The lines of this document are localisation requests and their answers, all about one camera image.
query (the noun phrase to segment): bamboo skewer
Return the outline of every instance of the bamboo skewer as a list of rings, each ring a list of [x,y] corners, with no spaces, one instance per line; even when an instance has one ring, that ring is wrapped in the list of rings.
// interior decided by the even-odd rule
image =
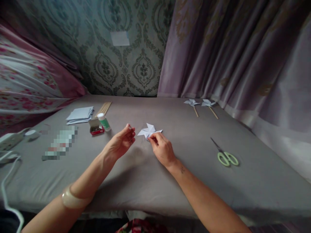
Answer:
[[[214,116],[216,117],[216,119],[219,119],[218,116],[216,115],[216,113],[214,112],[214,110],[209,106],[210,110],[213,112]]]
[[[195,109],[195,106],[193,106],[193,108],[194,108],[194,111],[195,111],[197,117],[199,117],[199,115],[198,115],[198,113],[197,113],[197,110]]]
[[[97,112],[97,114],[96,114],[96,116],[95,116],[95,119],[97,118],[97,115],[98,115],[99,113],[103,113],[103,114],[106,115],[106,113],[107,113],[107,111],[108,111],[108,109],[109,109],[111,103],[112,103],[112,102],[105,102],[105,103],[102,105],[102,107],[100,108],[100,110]]]

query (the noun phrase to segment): cardboard box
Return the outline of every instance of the cardboard box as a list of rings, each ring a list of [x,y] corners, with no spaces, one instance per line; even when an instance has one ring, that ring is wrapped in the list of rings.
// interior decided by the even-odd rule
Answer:
[[[92,135],[105,132],[104,127],[101,125],[98,119],[90,120],[88,123],[90,124],[90,133]]]

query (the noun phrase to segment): scissors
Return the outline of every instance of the scissors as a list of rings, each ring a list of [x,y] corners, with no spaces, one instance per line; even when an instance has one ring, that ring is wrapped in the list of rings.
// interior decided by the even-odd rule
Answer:
[[[216,144],[216,142],[211,138],[211,140],[213,141],[213,143],[215,144],[215,146],[218,149],[218,160],[219,162],[222,163],[222,165],[229,167],[230,163],[232,163],[233,165],[237,166],[239,165],[239,161],[236,159],[236,157],[234,157],[232,154],[222,151],[220,149],[220,147]]]

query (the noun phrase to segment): white bangle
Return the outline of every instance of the white bangle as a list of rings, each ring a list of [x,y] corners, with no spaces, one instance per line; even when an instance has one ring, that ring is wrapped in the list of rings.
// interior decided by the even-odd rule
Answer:
[[[89,197],[86,199],[80,199],[72,195],[70,192],[69,185],[67,188],[65,188],[64,193],[62,194],[62,200],[63,205],[69,209],[81,209],[83,207],[86,207],[90,202],[92,201],[93,197]]]

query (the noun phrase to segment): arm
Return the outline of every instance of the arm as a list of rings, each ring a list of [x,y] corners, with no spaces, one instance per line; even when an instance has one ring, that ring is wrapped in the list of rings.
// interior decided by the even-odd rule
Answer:
[[[73,196],[81,199],[93,197],[115,162],[135,142],[135,128],[129,124],[117,133],[93,160],[85,172],[71,185]],[[22,233],[68,232],[85,208],[69,209],[59,195],[40,211],[22,230]]]
[[[236,213],[175,157],[169,140],[161,133],[154,133],[148,140],[156,157],[176,179],[209,232],[250,232]]]

